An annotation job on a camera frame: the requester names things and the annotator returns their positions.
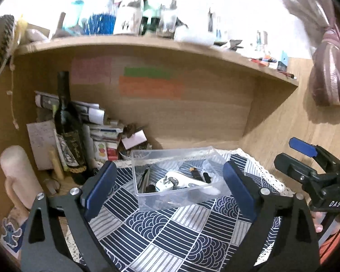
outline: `human hand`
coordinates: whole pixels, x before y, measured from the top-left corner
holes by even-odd
[[[311,212],[311,216],[312,216],[312,220],[314,221],[314,225],[315,225],[315,230],[316,233],[319,233],[322,231],[323,227],[321,224],[318,224],[318,222],[320,222],[320,219],[322,218],[323,213],[322,212]],[[335,217],[335,221],[338,223],[334,230],[330,233],[330,235],[335,234],[336,232],[339,231],[340,229],[340,214],[338,214]]]

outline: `white candle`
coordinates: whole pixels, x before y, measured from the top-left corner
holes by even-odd
[[[19,145],[6,148],[0,156],[0,165],[6,177],[14,179],[13,189],[26,208],[43,192],[25,150]]]

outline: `white electrical plug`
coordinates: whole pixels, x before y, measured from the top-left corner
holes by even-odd
[[[169,171],[166,173],[166,176],[164,178],[161,178],[159,181],[156,182],[156,191],[169,191],[173,190],[174,187],[185,188],[205,185],[209,184],[203,181],[189,178],[188,176],[178,171]],[[201,189],[201,191],[211,195],[218,195],[220,193],[217,188],[210,185],[208,187],[204,187],[203,189]]]

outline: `cable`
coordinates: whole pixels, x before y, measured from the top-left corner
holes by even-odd
[[[6,94],[10,95],[10,106],[11,106],[11,111],[12,111],[12,117],[13,117],[13,124],[15,126],[15,129],[19,130],[19,125],[18,122],[14,116],[14,104],[13,104],[13,97],[14,97],[14,70],[15,70],[15,65],[14,65],[14,55],[12,55],[10,59],[10,70],[12,74],[12,86],[11,90],[7,91]]]
[[[335,239],[338,238],[340,234],[340,229],[337,231],[337,233],[335,234],[333,240],[330,242],[330,244],[327,246],[326,250],[322,253],[320,259],[326,254],[326,252],[329,250],[329,248],[332,246],[332,244],[334,243]]]

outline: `sticker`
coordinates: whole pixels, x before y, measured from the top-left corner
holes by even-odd
[[[184,84],[178,80],[121,76],[119,90],[125,97],[178,100],[184,93]]]
[[[71,64],[71,83],[73,85],[109,85],[111,64],[111,56],[74,58]]]
[[[58,140],[69,171],[80,173],[87,170],[78,131],[63,133],[62,135],[58,134]]]
[[[95,153],[95,160],[101,163],[105,163],[108,160],[107,148],[105,142],[94,141],[93,151]]]
[[[124,76],[133,78],[165,79],[172,78],[172,71],[160,67],[125,67]]]

